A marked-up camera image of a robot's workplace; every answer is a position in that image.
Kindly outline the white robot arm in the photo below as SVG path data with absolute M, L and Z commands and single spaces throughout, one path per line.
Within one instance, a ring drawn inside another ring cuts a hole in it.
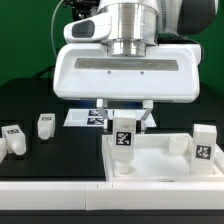
M 155 102 L 190 103 L 200 91 L 200 44 L 219 0 L 100 0 L 95 15 L 64 27 L 53 89 L 68 100 L 94 99 L 104 120 L 109 101 L 136 101 L 141 128 Z

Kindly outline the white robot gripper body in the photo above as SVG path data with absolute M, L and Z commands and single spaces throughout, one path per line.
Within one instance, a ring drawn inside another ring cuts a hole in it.
M 200 92 L 198 44 L 160 44 L 144 57 L 109 56 L 100 43 L 64 46 L 53 89 L 63 99 L 190 103 Z

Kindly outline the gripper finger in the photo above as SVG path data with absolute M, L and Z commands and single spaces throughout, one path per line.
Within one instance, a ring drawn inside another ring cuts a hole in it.
M 103 98 L 98 98 L 96 100 L 96 107 L 99 110 L 103 120 L 104 120 L 104 130 L 108 129 L 108 114 L 106 112 L 106 108 L 108 107 L 107 100 Z
M 142 102 L 142 107 L 143 107 L 144 113 L 140 118 L 140 127 L 141 127 L 141 132 L 144 133 L 145 130 L 147 129 L 147 126 L 145 125 L 146 120 L 153 110 L 153 101 L 152 100 L 144 100 Z

